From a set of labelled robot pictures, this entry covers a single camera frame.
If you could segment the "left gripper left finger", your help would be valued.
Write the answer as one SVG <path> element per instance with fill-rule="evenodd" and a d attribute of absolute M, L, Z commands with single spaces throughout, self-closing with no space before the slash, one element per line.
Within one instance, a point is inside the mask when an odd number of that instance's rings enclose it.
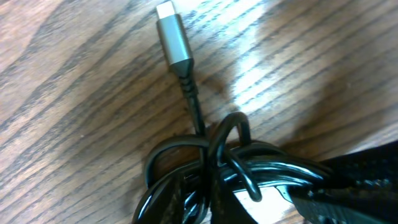
<path fill-rule="evenodd" d="M 154 223 L 182 224 L 186 181 L 177 175 L 168 182 L 155 204 Z"/>

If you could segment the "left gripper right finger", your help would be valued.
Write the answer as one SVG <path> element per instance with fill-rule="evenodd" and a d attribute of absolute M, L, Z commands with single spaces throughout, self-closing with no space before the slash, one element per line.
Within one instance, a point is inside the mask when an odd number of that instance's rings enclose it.
<path fill-rule="evenodd" d="M 289 196 L 311 223 L 397 223 L 397 142 L 322 161 L 332 170 Z"/>

